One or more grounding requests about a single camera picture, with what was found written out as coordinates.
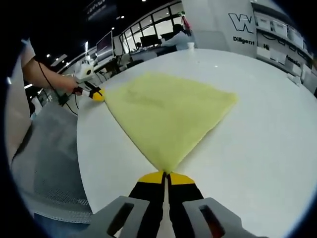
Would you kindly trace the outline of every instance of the person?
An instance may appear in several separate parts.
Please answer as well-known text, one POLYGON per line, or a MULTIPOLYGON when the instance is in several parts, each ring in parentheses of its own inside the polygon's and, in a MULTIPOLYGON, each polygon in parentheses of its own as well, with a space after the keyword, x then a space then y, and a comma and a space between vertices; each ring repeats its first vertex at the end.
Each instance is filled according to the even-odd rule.
POLYGON ((187 32, 184 30, 182 25, 175 24, 173 26, 173 32, 174 36, 169 39, 168 41, 165 41, 161 44, 161 46, 176 46, 178 51, 186 50, 188 49, 188 42, 193 42, 191 37, 187 34, 187 32))
POLYGON ((137 46, 137 51, 141 51, 142 50, 141 42, 137 42, 135 45, 137 46))
POLYGON ((31 125, 30 109, 23 80, 37 87, 49 88, 50 85, 45 79, 44 73, 55 89, 72 93, 74 88, 78 87, 75 78, 62 76, 49 70, 45 65, 38 63, 34 56, 35 53, 30 41, 25 42, 25 48, 17 59, 12 76, 7 78, 9 89, 5 106, 4 126, 5 147, 10 165, 31 125))

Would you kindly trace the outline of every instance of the white round table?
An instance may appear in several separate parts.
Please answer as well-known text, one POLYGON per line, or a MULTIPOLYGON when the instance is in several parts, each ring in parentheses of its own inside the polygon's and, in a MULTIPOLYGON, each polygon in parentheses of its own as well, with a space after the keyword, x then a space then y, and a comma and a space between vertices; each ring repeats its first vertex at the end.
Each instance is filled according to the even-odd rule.
MULTIPOLYGON (((317 100, 281 70, 216 50, 180 51, 111 78, 107 90, 147 72, 164 72, 234 92, 238 103, 180 163, 204 197, 242 219, 257 236, 284 237, 309 208, 317 185, 317 100)), ((156 169, 135 147, 105 103, 82 98, 77 147, 93 213, 127 195, 156 169)))

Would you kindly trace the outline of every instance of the yellow cloth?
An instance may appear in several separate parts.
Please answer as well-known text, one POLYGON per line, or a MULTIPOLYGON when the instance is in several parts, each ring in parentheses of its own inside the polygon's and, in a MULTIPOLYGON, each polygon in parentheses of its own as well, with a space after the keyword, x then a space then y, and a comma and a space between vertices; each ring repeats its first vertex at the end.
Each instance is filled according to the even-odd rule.
POLYGON ((107 105, 140 151, 172 172, 235 104, 233 93, 162 73, 106 92, 107 105))

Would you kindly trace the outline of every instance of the ceiling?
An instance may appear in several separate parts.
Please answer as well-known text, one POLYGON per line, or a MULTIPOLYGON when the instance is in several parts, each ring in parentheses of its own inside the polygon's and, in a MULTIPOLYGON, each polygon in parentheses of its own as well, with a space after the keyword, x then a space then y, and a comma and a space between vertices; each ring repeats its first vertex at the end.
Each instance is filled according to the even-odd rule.
POLYGON ((89 47, 96 44, 103 35, 114 27, 114 35, 120 34, 133 22, 150 11, 172 0, 54 0, 38 1, 32 7, 31 43, 37 60, 50 66, 56 58, 68 55, 64 63, 53 70, 63 67, 67 61, 83 53, 85 42, 89 47), (87 11, 98 2, 107 5, 88 20, 87 11))

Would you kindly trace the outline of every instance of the computer monitor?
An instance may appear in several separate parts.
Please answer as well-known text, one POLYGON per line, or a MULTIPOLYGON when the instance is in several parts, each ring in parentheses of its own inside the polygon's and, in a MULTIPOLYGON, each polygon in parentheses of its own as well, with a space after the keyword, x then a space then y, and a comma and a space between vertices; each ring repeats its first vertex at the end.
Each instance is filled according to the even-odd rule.
POLYGON ((160 43, 157 35, 149 35, 140 38, 142 47, 153 46, 160 43))
POLYGON ((164 40, 168 41, 169 39, 171 39, 175 36, 175 33, 170 32, 170 33, 162 34, 161 36, 164 40))
POLYGON ((97 61, 102 61, 108 57, 113 57, 112 31, 106 34, 97 43, 97 61))

